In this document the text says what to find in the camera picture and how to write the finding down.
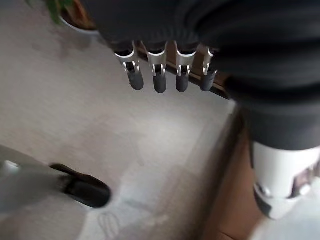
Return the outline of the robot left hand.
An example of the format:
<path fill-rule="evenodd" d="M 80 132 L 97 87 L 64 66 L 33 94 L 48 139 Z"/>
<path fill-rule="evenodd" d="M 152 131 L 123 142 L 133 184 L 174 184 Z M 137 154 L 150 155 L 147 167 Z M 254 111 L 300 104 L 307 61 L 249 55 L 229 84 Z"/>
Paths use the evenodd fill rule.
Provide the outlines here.
<path fill-rule="evenodd" d="M 320 161 L 320 3 L 317 0 L 85 0 L 115 52 L 132 41 L 212 48 L 210 66 L 250 135 L 254 196 L 282 218 L 311 188 Z"/>

